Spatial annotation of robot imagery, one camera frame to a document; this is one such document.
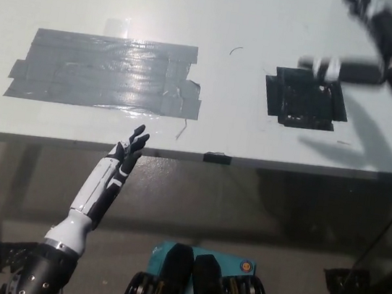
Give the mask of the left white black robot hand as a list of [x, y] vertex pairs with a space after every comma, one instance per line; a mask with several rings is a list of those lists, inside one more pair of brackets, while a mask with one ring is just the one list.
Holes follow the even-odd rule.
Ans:
[[88, 217], [92, 229], [99, 225], [142, 156], [141, 151], [150, 138], [144, 131], [145, 126], [141, 125], [129, 138], [119, 141], [96, 164], [73, 200], [71, 208]]

